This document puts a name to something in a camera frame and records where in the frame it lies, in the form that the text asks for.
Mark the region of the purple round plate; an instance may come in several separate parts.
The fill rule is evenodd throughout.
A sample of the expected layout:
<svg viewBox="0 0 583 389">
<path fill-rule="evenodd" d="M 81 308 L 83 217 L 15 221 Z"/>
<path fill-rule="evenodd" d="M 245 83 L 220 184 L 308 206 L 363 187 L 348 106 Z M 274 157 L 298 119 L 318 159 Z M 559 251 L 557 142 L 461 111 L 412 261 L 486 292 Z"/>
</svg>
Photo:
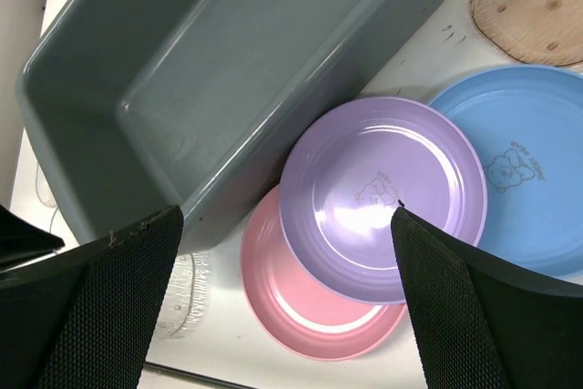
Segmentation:
<svg viewBox="0 0 583 389">
<path fill-rule="evenodd" d="M 280 182 L 284 236 L 302 267 L 346 298 L 404 302 L 391 222 L 406 208 L 477 244 L 487 214 L 483 167 L 448 118 L 402 97 L 365 97 L 314 121 Z"/>
</svg>

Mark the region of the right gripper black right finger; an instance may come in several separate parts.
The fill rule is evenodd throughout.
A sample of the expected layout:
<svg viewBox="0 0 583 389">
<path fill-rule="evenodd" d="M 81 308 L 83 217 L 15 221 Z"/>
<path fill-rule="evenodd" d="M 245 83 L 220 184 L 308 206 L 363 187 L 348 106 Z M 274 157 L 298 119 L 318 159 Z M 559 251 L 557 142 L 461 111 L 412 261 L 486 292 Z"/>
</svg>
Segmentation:
<svg viewBox="0 0 583 389">
<path fill-rule="evenodd" d="M 581 387 L 580 285 L 464 243 L 403 204 L 391 232 L 428 387 Z"/>
</svg>

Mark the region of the clear textured round plate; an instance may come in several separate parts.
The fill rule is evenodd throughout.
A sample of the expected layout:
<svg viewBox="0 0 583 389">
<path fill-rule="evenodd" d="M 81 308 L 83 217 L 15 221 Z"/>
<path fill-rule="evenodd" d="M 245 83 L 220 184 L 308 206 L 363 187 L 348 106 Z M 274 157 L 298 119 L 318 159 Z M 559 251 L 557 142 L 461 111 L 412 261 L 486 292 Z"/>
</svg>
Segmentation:
<svg viewBox="0 0 583 389">
<path fill-rule="evenodd" d="M 154 331 L 158 340 L 178 340 L 192 334 L 209 304 L 210 253 L 179 255 L 174 262 Z"/>
</svg>

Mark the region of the pink round plate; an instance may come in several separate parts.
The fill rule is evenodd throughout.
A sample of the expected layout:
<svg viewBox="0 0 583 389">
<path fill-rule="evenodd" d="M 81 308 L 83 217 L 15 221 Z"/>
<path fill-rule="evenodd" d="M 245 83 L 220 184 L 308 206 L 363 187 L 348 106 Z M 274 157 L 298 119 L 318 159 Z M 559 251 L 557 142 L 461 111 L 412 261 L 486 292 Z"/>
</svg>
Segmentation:
<svg viewBox="0 0 583 389">
<path fill-rule="evenodd" d="M 263 329 L 311 359 L 337 362 L 364 355 L 385 341 L 406 313 L 403 304 L 352 301 L 314 280 L 284 239 L 277 187 L 251 214 L 240 247 L 240 271 L 247 301 Z"/>
</svg>

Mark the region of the blue round plate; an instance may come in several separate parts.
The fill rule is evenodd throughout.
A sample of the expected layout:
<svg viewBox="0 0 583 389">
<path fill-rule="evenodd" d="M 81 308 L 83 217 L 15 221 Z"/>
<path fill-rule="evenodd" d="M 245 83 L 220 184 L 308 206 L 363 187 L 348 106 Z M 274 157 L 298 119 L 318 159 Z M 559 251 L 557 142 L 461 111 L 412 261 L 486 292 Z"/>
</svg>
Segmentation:
<svg viewBox="0 0 583 389">
<path fill-rule="evenodd" d="M 582 76 L 506 66 L 460 80 L 431 107 L 483 165 L 488 213 L 479 247 L 556 278 L 582 272 Z"/>
</svg>

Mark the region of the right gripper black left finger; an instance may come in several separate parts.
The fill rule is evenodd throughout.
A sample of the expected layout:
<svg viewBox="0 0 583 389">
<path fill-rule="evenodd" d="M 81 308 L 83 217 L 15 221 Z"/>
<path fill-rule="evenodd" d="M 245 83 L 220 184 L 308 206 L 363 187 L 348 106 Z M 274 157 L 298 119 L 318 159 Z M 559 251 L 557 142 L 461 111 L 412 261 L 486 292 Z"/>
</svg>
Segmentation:
<svg viewBox="0 0 583 389">
<path fill-rule="evenodd" d="M 169 206 L 2 271 L 2 387 L 137 387 L 182 230 Z"/>
</svg>

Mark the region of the amber dotted glass plate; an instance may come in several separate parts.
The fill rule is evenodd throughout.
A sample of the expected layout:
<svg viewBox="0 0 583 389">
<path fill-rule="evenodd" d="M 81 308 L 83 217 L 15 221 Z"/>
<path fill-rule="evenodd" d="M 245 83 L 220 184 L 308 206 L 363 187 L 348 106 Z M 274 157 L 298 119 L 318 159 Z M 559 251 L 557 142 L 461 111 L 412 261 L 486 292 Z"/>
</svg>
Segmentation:
<svg viewBox="0 0 583 389">
<path fill-rule="evenodd" d="M 582 0 L 469 0 L 479 33 L 523 64 L 582 68 Z"/>
</svg>

